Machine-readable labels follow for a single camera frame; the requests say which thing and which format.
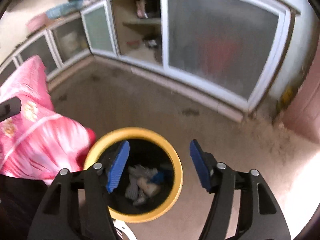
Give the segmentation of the yellow rimmed black trash bin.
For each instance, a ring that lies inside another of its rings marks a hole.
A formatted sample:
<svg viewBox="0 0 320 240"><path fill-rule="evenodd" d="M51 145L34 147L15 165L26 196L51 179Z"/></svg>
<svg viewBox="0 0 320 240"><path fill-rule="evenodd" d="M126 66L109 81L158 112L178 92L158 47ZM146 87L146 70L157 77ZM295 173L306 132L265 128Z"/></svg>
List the yellow rimmed black trash bin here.
<svg viewBox="0 0 320 240"><path fill-rule="evenodd" d="M111 217L127 223L144 223L161 217L177 201L183 184L182 164L173 146L161 135L149 129L126 127L101 137L90 149L84 164L89 168L108 157L122 141L128 141L130 153L118 187L110 194L108 205ZM163 177L160 192L140 206L125 197L129 186L129 167L140 165L156 168Z"/></svg>

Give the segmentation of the white kitchen cabinet run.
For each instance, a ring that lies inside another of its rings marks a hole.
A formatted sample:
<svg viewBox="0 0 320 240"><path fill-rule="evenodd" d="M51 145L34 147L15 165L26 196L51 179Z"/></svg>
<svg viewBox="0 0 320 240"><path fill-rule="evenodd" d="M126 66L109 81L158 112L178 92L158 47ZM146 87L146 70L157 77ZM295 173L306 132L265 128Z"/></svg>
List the white kitchen cabinet run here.
<svg viewBox="0 0 320 240"><path fill-rule="evenodd" d="M27 22L69 0L11 0L1 60L40 55L48 75L93 54L190 86L251 115L284 61L299 11L281 0L84 0L29 32Z"/></svg>

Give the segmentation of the pink floral tablecloth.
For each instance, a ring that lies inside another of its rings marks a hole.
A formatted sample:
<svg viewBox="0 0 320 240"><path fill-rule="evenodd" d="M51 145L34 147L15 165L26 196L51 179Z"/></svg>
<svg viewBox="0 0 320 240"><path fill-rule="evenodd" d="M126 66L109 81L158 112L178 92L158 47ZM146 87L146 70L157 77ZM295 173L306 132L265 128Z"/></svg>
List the pink floral tablecloth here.
<svg viewBox="0 0 320 240"><path fill-rule="evenodd" d="M56 113L38 55L27 59L1 85L1 102L18 97L20 112L1 122L1 174L51 184L66 168L78 172L95 143L95 133Z"/></svg>

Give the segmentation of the blue plastic basin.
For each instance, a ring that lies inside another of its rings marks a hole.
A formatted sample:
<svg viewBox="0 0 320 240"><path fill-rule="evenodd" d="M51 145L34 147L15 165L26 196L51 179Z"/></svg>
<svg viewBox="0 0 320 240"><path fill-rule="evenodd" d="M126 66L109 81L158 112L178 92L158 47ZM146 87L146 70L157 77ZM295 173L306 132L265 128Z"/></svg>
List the blue plastic basin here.
<svg viewBox="0 0 320 240"><path fill-rule="evenodd" d="M46 16L51 20L65 17L69 14L72 14L81 10L83 2L84 0L72 0L67 3L63 3L52 9L47 10Z"/></svg>

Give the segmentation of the brown wooden door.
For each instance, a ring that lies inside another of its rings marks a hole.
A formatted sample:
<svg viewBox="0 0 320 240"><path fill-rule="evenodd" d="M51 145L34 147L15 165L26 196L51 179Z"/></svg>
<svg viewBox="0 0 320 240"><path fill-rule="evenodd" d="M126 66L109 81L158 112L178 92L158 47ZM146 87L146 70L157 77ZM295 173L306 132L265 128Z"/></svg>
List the brown wooden door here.
<svg viewBox="0 0 320 240"><path fill-rule="evenodd" d="M284 126L319 143L319 55L315 56L303 85L284 112Z"/></svg>

